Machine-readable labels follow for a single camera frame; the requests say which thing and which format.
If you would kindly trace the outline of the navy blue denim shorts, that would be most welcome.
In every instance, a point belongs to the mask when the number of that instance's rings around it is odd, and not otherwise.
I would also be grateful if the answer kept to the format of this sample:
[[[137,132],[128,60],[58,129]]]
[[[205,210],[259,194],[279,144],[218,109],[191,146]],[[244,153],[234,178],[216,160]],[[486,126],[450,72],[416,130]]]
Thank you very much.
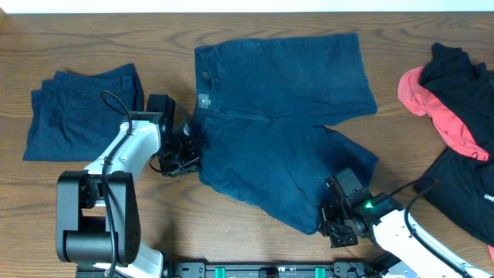
[[[370,183],[377,156],[335,130],[377,112],[357,34],[199,46],[195,76],[203,184],[311,235],[327,178]]]

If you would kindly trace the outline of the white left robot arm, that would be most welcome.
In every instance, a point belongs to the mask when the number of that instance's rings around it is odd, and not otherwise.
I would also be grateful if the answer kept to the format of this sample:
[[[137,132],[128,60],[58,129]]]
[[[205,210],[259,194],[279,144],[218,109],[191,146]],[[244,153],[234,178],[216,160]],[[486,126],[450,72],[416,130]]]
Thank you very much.
[[[78,277],[173,277],[165,255],[141,238],[135,183],[153,159],[174,178],[195,171],[198,152],[187,121],[173,113],[130,112],[107,149],[57,181],[56,253]]]

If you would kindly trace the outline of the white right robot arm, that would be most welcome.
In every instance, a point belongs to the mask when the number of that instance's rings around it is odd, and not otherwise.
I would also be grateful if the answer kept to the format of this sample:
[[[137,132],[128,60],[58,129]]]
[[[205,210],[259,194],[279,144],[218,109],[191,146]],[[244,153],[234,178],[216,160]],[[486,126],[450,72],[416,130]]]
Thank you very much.
[[[320,232],[333,248],[355,246],[368,238],[408,267],[410,277],[491,277],[468,263],[423,229],[390,195],[366,188],[319,206]]]

